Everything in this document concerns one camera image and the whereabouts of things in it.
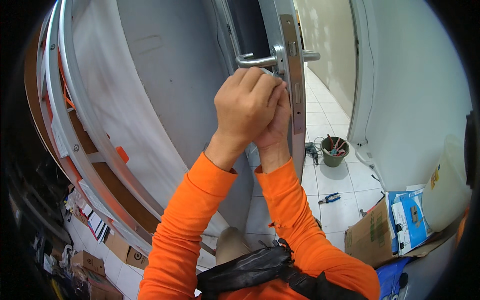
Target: bucket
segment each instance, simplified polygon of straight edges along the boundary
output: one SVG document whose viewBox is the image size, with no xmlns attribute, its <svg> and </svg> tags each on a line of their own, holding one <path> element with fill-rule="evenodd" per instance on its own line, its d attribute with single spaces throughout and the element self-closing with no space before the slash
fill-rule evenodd
<svg viewBox="0 0 480 300">
<path fill-rule="evenodd" d="M 333 141 L 334 145 L 335 145 L 336 141 L 338 139 L 340 139 L 339 137 L 336 137 L 336 136 L 332 136 L 331 138 L 332 138 L 332 141 Z M 340 141 L 338 141 L 338 145 L 340 146 L 343 142 L 344 142 L 344 140 L 340 139 Z M 345 150 L 345 155 L 342 155 L 342 156 L 333 156 L 330 153 L 325 153 L 323 151 L 323 148 L 327 149 L 327 151 L 332 150 L 332 143 L 330 142 L 329 138 L 326 138 L 322 141 L 322 150 L 321 151 L 324 154 L 325 164 L 329 167 L 332 167 L 332 168 L 338 167 L 341 164 L 342 160 L 350 152 L 350 148 L 349 148 L 347 142 L 345 142 L 345 144 L 343 144 L 343 146 L 339 149 L 339 150 L 341 150 L 341 149 Z"/>
<path fill-rule="evenodd" d="M 463 144 L 447 135 L 444 150 L 423 189 L 422 210 L 430 228 L 442 231 L 468 206 L 472 191 L 467 186 Z"/>
</svg>

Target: person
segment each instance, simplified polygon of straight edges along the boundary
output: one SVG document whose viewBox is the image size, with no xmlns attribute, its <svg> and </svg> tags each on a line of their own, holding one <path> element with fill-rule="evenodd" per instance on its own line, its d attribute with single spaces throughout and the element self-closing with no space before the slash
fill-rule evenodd
<svg viewBox="0 0 480 300">
<path fill-rule="evenodd" d="M 252 67 L 237 69 L 220 87 L 215 96 L 218 129 L 162 216 L 152 238 L 138 299 L 195 298 L 200 235 L 237 176 L 232 169 L 234 162 L 251 142 L 260 155 L 255 175 L 273 220 L 269 226 L 293 251 L 294 268 L 313 277 L 324 274 L 330 284 L 354 291 L 361 298 L 379 299 L 374 269 L 332 246 L 312 215 L 289 154 L 286 86 L 280 78 Z M 216 262 L 225 263 L 249 251 L 241 233 L 227 228 L 217 242 Z M 224 292 L 218 298 L 306 299 L 278 278 Z"/>
</svg>

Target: pliers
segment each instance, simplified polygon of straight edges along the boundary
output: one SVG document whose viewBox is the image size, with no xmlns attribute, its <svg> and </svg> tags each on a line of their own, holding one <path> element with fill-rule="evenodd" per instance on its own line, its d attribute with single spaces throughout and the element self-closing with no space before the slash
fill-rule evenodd
<svg viewBox="0 0 480 300">
<path fill-rule="evenodd" d="M 338 195 L 338 193 L 333 193 L 333 194 L 330 194 L 328 196 L 325 197 L 325 199 L 322 199 L 318 202 L 318 204 L 322 204 L 322 203 L 331 203 L 331 202 L 334 202 L 334 201 L 337 201 L 338 199 L 340 199 L 340 195 L 338 195 L 338 197 L 335 197 L 333 199 L 331 199 L 333 196 L 335 195 Z"/>
</svg>

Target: sleeve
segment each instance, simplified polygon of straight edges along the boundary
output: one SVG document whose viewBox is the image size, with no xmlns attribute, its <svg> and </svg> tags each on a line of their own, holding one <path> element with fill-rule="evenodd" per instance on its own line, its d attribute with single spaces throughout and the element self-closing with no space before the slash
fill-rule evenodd
<svg viewBox="0 0 480 300">
<path fill-rule="evenodd" d="M 138 299 L 193 299 L 200 235 L 237 177 L 201 154 L 185 174 L 152 238 Z"/>
<path fill-rule="evenodd" d="M 279 237 L 294 251 L 294 265 L 317 277 L 325 271 L 328 281 L 361 293 L 368 299 L 380 297 L 380 283 L 375 270 L 345 254 L 326 239 L 312 215 L 305 191 L 295 173 L 292 159 L 275 171 L 255 175 L 263 189 L 268 210 Z"/>
</svg>

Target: stainless steel door handle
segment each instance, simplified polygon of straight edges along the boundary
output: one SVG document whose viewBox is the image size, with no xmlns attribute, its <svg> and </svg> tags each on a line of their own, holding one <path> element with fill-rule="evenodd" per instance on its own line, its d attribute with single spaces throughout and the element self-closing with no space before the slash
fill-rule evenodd
<svg viewBox="0 0 480 300">
<path fill-rule="evenodd" d="M 274 72 L 277 75 L 283 75 L 284 67 L 283 67 L 282 50 L 283 50 L 282 46 L 274 45 L 271 48 L 272 56 L 262 57 L 262 58 L 259 58 L 259 59 L 250 59 L 250 58 L 253 57 L 253 53 L 247 53 L 247 54 L 238 55 L 235 58 L 235 62 L 241 68 L 273 67 Z"/>
<path fill-rule="evenodd" d="M 315 61 L 320 59 L 320 53 L 311 50 L 302 50 L 303 61 Z"/>
</svg>

